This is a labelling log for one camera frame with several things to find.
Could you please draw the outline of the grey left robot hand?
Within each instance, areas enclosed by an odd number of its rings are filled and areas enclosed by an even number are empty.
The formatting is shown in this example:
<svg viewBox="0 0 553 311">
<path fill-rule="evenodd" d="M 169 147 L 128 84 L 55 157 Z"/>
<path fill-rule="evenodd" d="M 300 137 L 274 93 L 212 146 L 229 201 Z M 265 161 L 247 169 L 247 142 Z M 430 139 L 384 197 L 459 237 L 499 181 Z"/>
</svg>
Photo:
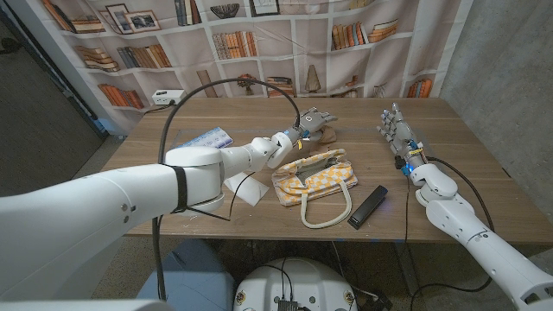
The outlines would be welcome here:
<svg viewBox="0 0 553 311">
<path fill-rule="evenodd" d="M 338 118 L 328 112 L 320 112 L 316 107 L 312 107 L 300 113 L 300 123 L 298 131 L 302 140 L 317 142 L 323 136 L 322 128 Z"/>
</svg>

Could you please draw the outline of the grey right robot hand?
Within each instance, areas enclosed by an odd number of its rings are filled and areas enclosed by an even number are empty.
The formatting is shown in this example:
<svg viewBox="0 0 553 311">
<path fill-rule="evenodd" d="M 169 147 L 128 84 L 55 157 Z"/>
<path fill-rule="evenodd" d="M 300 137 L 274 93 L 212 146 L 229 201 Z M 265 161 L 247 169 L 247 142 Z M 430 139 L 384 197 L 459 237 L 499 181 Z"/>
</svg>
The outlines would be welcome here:
<svg viewBox="0 0 553 311">
<path fill-rule="evenodd" d="M 381 122 L 382 126 L 378 126 L 377 130 L 390 144 L 395 156 L 401 157 L 412 169 L 427 163 L 419 140 L 404 120 L 398 103 L 393 102 L 390 111 L 384 110 Z"/>
</svg>

